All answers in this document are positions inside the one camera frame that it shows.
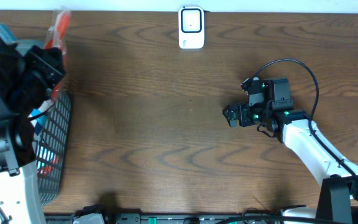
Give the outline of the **red packaged item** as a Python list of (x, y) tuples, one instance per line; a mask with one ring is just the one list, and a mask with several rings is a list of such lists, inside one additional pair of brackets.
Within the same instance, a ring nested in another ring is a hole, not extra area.
[(67, 64), (67, 47), (64, 37), (70, 25), (70, 19), (71, 11), (69, 9), (54, 11), (52, 25), (48, 29), (44, 45), (45, 49), (56, 47), (62, 51), (64, 67)]

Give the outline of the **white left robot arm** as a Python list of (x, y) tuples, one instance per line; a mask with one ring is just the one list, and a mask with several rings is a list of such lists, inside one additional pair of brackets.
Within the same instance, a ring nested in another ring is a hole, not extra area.
[(62, 51), (31, 45), (24, 54), (0, 24), (0, 223), (45, 223), (31, 112), (65, 76)]

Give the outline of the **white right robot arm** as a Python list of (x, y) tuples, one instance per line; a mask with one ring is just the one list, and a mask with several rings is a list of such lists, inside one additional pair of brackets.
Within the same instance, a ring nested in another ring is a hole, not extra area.
[(227, 105), (223, 116), (232, 128), (237, 125), (266, 128), (263, 133), (291, 149), (319, 185), (330, 177), (358, 175), (358, 165), (343, 156), (303, 110), (272, 111), (263, 104), (239, 103)]

